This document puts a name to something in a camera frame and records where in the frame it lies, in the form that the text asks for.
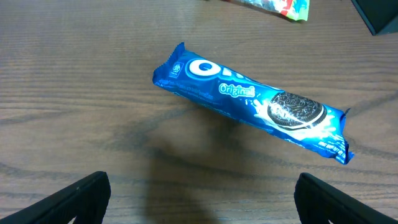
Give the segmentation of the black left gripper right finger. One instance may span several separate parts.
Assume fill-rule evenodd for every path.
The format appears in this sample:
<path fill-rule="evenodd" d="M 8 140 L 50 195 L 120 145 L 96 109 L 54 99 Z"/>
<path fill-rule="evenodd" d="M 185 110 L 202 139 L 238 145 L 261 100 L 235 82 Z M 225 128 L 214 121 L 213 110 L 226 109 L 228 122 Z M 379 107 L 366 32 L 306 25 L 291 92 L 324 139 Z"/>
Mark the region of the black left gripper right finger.
<path fill-rule="evenodd" d="M 309 173 L 301 173 L 294 200 L 302 224 L 397 224 Z"/>

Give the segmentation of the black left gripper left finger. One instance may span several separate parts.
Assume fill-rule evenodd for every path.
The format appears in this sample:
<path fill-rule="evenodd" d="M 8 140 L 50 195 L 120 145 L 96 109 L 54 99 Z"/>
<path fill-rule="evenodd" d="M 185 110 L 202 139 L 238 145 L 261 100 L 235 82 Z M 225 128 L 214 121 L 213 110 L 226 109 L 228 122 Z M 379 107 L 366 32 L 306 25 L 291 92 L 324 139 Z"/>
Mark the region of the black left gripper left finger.
<path fill-rule="evenodd" d="M 102 224 L 111 196 L 108 175 L 96 171 L 43 200 L 1 219 L 1 224 Z"/>

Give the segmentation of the blue Oreo cookie pack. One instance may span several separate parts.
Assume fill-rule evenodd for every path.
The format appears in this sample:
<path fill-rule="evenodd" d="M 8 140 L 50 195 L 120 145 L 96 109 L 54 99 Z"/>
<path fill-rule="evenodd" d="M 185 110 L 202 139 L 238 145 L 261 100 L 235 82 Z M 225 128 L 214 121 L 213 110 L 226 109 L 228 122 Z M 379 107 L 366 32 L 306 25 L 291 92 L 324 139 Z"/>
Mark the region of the blue Oreo cookie pack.
<path fill-rule="evenodd" d="M 265 130 L 346 165 L 354 156 L 343 136 L 346 113 L 257 82 L 176 46 L 153 84 L 229 118 Z"/>

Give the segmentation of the green Haribo gummy bag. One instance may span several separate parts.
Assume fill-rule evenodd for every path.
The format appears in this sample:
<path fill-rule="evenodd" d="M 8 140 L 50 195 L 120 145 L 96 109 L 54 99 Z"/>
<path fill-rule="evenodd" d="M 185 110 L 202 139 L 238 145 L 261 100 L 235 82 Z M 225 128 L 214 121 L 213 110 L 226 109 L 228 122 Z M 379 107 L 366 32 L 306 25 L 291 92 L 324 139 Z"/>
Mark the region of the green Haribo gummy bag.
<path fill-rule="evenodd" d="M 310 0 L 228 0 L 257 11 L 283 16 L 291 21 L 307 21 Z"/>

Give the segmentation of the black open gift box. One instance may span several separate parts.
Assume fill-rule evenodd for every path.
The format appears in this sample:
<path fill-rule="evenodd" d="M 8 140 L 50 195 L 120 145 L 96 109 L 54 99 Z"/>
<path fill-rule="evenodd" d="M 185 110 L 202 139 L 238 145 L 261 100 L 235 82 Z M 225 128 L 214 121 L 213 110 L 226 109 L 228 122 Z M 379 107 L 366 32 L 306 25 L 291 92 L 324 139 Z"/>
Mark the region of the black open gift box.
<path fill-rule="evenodd" d="M 397 0 L 351 0 L 372 35 L 397 33 Z"/>

